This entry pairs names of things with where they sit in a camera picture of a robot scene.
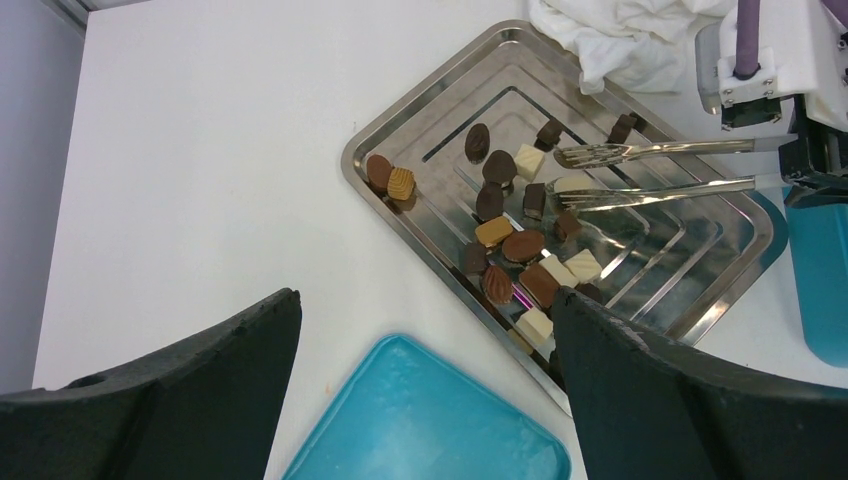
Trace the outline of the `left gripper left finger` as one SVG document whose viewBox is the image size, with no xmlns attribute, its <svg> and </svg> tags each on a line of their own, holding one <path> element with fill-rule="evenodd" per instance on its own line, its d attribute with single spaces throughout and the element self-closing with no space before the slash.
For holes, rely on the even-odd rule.
<svg viewBox="0 0 848 480">
<path fill-rule="evenodd" d="M 58 390 L 1 398 L 5 479 L 260 479 L 302 325 L 281 289 L 228 320 Z"/>
</svg>

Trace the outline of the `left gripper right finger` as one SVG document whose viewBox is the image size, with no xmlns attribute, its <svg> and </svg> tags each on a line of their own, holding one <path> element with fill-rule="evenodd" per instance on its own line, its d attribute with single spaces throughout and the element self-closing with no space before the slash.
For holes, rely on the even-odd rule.
<svg viewBox="0 0 848 480">
<path fill-rule="evenodd" d="M 571 288 L 551 307 L 591 479 L 843 479 L 847 393 L 750 369 Z"/>
</svg>

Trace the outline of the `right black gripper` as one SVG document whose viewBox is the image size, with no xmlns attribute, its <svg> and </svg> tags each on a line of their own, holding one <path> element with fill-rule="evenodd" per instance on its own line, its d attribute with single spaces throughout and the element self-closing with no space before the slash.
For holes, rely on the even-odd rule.
<svg viewBox="0 0 848 480">
<path fill-rule="evenodd" d="M 793 106 L 789 132 L 797 138 L 778 149 L 781 177 L 790 186 L 784 205 L 846 205 L 847 133 L 810 119 L 802 95 L 793 96 Z"/>
</svg>

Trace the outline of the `teal chocolate box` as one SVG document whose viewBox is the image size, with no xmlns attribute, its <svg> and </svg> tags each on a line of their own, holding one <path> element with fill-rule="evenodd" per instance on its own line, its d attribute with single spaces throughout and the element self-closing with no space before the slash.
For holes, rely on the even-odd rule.
<svg viewBox="0 0 848 480">
<path fill-rule="evenodd" d="M 804 341 L 823 362 L 845 368 L 847 206 L 783 193 Z"/>
</svg>

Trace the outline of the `white shell chocolate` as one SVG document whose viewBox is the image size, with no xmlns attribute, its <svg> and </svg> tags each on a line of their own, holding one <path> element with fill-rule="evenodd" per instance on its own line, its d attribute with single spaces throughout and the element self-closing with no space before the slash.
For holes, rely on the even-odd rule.
<svg viewBox="0 0 848 480">
<path fill-rule="evenodd" d="M 566 175 L 552 182 L 554 193 L 597 189 L 597 182 L 587 174 Z"/>
</svg>

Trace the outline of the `steel tongs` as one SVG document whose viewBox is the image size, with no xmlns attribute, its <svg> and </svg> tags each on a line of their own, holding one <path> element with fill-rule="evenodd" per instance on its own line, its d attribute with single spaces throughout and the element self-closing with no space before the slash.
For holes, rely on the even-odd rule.
<svg viewBox="0 0 848 480">
<path fill-rule="evenodd" d="M 564 193 L 546 185 L 549 198 L 558 207 L 580 212 L 716 196 L 737 192 L 782 188 L 781 174 L 757 174 L 723 178 L 701 157 L 775 152 L 795 140 L 795 134 L 729 140 L 667 141 L 644 145 L 605 143 L 553 150 L 553 158 L 568 170 L 620 169 L 626 186 L 602 185 L 593 190 Z"/>
</svg>

